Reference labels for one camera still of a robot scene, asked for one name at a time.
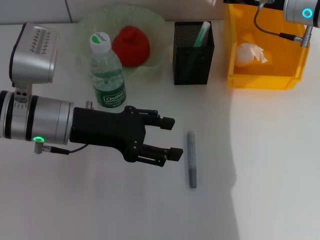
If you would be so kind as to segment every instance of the black mesh pen holder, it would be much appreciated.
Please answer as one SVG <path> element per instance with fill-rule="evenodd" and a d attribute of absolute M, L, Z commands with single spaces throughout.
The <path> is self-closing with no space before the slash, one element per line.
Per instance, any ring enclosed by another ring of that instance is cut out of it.
<path fill-rule="evenodd" d="M 215 43 L 210 27 L 201 47 L 193 47 L 203 21 L 174 24 L 173 75 L 175 85 L 207 84 Z"/>

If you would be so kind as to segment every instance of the bottle label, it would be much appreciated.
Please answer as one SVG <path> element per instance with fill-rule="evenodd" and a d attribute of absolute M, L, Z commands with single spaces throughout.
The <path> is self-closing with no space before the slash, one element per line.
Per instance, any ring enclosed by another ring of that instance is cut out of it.
<path fill-rule="evenodd" d="M 105 108 L 116 108 L 126 100 L 125 82 L 120 87 L 112 91 L 103 91 L 94 88 L 95 96 L 98 103 Z"/>

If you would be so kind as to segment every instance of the blue indicator light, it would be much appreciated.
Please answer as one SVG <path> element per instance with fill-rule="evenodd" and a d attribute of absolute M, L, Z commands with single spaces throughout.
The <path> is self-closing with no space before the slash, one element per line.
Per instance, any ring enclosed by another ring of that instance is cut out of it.
<path fill-rule="evenodd" d="M 303 10 L 302 15 L 306 18 L 309 19 L 312 17 L 312 10 L 310 8 L 306 8 L 305 10 Z"/>

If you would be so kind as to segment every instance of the cable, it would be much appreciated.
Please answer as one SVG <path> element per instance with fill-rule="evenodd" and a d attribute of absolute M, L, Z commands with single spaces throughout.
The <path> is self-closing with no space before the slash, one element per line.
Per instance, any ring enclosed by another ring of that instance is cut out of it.
<path fill-rule="evenodd" d="M 277 37 L 280 37 L 280 38 L 283 38 L 283 39 L 287 39 L 287 40 L 290 40 L 290 41 L 296 41 L 296 42 L 301 42 L 302 41 L 301 37 L 297 37 L 296 35 L 293 35 L 293 34 L 284 33 L 284 32 L 275 33 L 275 32 L 272 32 L 272 31 L 267 31 L 267 30 L 262 29 L 257 23 L 257 18 L 258 18 L 258 15 L 259 15 L 261 9 L 264 6 L 265 6 L 264 3 L 260 3 L 259 6 L 258 6 L 257 11 L 255 13 L 255 16 L 254 16 L 254 21 L 253 22 L 254 22 L 254 25 L 256 26 L 257 29 L 259 29 L 263 33 L 271 34 L 271 35 L 274 35 L 274 36 L 277 36 Z"/>
<path fill-rule="evenodd" d="M 70 9 L 69 9 L 69 5 L 68 5 L 68 1 L 64 0 L 64 3 L 65 3 L 66 10 L 68 12 L 68 15 L 69 15 L 70 22 L 73 23 L 72 17 L 71 17 L 71 13 L 70 13 Z"/>
<path fill-rule="evenodd" d="M 255 25 L 256 28 L 259 29 L 261 32 L 264 32 L 264 33 L 266 33 L 266 34 L 271 34 L 271 35 L 274 35 L 274 36 L 279 36 L 279 33 L 275 33 L 275 32 L 272 32 L 272 31 L 267 31 L 267 30 L 264 30 L 264 29 L 262 29 L 261 27 L 259 27 L 259 25 L 258 25 L 258 23 L 257 23 L 257 17 L 258 17 L 258 15 L 259 15 L 261 9 L 262 9 L 264 6 L 265 6 L 264 3 L 259 4 L 258 9 L 257 9 L 257 11 L 256 11 L 256 13 L 255 13 L 255 16 L 254 16 L 254 25 Z"/>
<path fill-rule="evenodd" d="M 84 149 L 84 148 L 86 148 L 86 147 L 88 147 L 88 146 L 89 146 L 89 144 L 85 144 L 85 145 L 83 145 L 82 147 L 79 147 L 79 148 L 77 148 L 77 149 L 75 149 L 75 150 L 69 151 L 69 153 L 70 153 L 70 154 L 73 154 L 73 153 L 78 152 L 78 151 L 80 151 L 80 150 L 82 150 L 82 149 Z"/>

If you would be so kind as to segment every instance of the yellow box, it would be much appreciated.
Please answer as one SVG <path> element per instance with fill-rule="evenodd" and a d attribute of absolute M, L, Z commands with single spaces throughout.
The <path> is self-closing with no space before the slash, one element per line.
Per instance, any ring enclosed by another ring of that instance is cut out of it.
<path fill-rule="evenodd" d="M 309 48 L 258 30 L 254 25 L 257 8 L 227 4 L 224 20 L 227 85 L 245 89 L 292 89 L 302 78 Z M 303 25 L 285 21 L 283 11 L 279 10 L 263 8 L 257 22 L 261 28 L 275 33 L 303 36 L 305 32 Z M 268 62 L 254 59 L 249 66 L 235 66 L 237 46 L 242 43 L 261 47 Z"/>

